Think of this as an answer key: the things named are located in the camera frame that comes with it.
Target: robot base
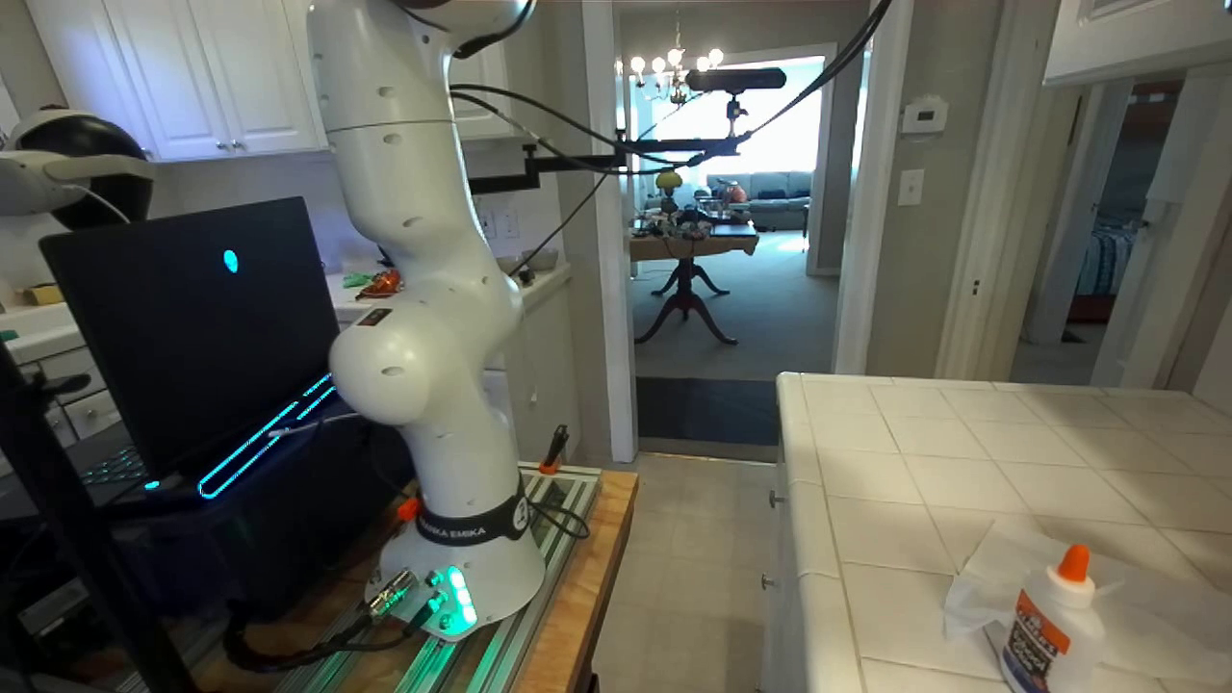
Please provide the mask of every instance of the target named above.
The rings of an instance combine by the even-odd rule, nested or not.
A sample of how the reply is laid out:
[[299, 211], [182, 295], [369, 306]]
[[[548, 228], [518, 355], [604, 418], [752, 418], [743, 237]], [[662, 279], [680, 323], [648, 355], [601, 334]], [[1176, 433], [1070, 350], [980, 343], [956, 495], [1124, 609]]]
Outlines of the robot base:
[[515, 614], [541, 586], [541, 555], [531, 531], [518, 538], [442, 546], [424, 538], [417, 528], [405, 528], [379, 546], [379, 577], [405, 571], [435, 592], [424, 632], [451, 644]]

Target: light switch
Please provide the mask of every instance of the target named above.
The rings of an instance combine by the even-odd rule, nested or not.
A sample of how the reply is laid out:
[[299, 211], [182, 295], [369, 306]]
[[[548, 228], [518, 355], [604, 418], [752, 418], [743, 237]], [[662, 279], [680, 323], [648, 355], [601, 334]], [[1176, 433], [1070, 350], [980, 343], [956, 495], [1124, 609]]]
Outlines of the light switch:
[[922, 202], [922, 168], [898, 174], [898, 202]]

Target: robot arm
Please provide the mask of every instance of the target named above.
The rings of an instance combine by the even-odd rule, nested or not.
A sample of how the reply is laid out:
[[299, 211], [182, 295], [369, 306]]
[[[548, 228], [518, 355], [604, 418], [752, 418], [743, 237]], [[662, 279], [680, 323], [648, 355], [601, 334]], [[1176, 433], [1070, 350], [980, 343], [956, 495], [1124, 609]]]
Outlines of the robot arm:
[[319, 0], [306, 15], [319, 110], [352, 228], [401, 289], [332, 345], [337, 395], [405, 433], [424, 514], [379, 549], [378, 586], [437, 592], [428, 632], [464, 639], [541, 586], [518, 456], [482, 369], [515, 329], [469, 201], [446, 66], [515, 30], [531, 0]]

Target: white door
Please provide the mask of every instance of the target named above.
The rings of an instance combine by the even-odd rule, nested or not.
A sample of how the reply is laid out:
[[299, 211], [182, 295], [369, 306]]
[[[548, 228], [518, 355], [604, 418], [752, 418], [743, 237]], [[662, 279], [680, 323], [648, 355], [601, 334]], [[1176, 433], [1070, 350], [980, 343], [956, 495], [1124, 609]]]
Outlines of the white door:
[[231, 155], [323, 146], [305, 0], [188, 0]]
[[98, 0], [28, 5], [70, 109], [120, 123], [143, 150], [152, 146], [148, 118], [128, 88], [113, 17]]
[[152, 159], [220, 159], [227, 123], [183, 0], [106, 0], [130, 84], [148, 116]]

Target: chandelier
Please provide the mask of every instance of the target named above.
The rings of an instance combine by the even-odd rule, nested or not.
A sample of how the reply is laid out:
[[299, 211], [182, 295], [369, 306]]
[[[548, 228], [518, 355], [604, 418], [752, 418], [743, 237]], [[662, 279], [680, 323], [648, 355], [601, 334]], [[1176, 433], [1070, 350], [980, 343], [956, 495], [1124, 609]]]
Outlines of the chandelier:
[[[653, 93], [666, 93], [673, 102], [685, 102], [689, 101], [689, 57], [680, 49], [680, 42], [673, 42], [666, 52], [653, 52], [653, 57], [641, 57], [641, 52], [630, 52], [626, 60], [614, 60], [614, 73], [623, 73], [626, 66], [626, 82], [635, 88], [653, 88]], [[709, 52], [696, 52], [694, 57], [694, 67], [705, 73], [705, 67], [714, 67], [722, 66], [722, 49], [712, 44]]]

